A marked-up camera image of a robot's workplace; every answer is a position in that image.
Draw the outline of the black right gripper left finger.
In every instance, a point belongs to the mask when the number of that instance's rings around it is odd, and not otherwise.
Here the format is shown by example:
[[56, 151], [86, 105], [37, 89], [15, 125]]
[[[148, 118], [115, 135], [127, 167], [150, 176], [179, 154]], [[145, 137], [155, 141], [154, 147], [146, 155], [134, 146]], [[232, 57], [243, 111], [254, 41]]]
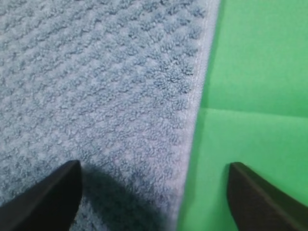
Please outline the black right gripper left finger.
[[71, 160], [0, 208], [2, 231], [67, 231], [82, 198], [80, 161]]

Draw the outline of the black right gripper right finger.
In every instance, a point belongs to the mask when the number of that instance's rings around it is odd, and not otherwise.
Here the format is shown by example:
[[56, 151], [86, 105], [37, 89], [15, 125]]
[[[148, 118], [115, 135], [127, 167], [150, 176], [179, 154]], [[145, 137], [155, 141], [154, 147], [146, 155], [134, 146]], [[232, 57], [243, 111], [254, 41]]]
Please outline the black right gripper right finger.
[[308, 208], [240, 162], [229, 165], [227, 200], [240, 231], [306, 231]]

